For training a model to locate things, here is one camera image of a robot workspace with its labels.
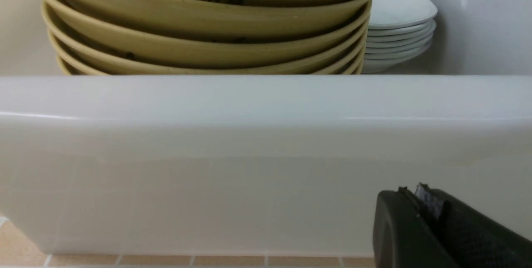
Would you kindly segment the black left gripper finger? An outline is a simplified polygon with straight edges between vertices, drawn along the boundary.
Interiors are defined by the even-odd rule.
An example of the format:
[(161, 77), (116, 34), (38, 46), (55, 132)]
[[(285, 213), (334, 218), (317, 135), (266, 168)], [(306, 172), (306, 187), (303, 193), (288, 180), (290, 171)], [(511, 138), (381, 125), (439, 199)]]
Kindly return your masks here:
[(440, 189), (378, 193), (377, 268), (530, 268), (532, 243)]

